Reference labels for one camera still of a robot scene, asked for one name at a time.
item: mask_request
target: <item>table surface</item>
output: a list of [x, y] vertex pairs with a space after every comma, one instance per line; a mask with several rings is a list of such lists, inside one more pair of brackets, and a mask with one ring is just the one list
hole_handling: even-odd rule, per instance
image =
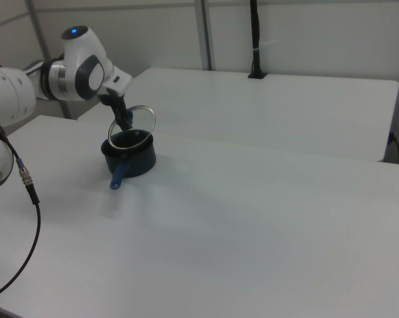
[[[154, 134], [155, 167], [109, 189], [107, 127], [38, 117], [10, 136], [40, 198], [21, 317], [399, 317], [399, 166]], [[0, 187], [0, 287], [36, 213]]]
[[[135, 78], [128, 107], [146, 105], [156, 131], [267, 148], [379, 161], [398, 82], [151, 68]], [[79, 120], [110, 125], [102, 104]]]

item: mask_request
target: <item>pot handle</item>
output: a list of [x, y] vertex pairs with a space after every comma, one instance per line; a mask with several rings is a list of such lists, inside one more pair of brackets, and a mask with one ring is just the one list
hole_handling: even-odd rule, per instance
[[117, 165], [117, 167], [115, 167], [113, 177], [111, 178], [111, 183], [109, 184], [109, 187], [112, 190], [117, 190], [120, 188], [121, 182], [125, 176], [125, 172], [127, 169], [129, 169], [129, 166], [129, 161], [122, 161]]

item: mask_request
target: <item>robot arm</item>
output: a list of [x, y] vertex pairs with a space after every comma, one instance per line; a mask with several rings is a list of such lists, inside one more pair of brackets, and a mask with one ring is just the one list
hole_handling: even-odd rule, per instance
[[38, 97], [77, 101], [95, 95], [122, 97], [133, 78], [114, 66], [95, 33], [86, 26], [74, 26], [61, 36], [64, 46], [62, 59], [37, 66], [27, 74]]
[[[25, 71], [0, 68], [0, 125], [28, 117], [36, 98], [81, 101], [98, 95], [112, 107], [122, 129], [131, 128], [123, 96], [133, 78], [111, 63], [90, 28], [74, 26], [64, 31], [61, 39], [64, 55], [59, 59], [39, 62]], [[0, 185], [12, 166], [11, 153], [0, 140]]]

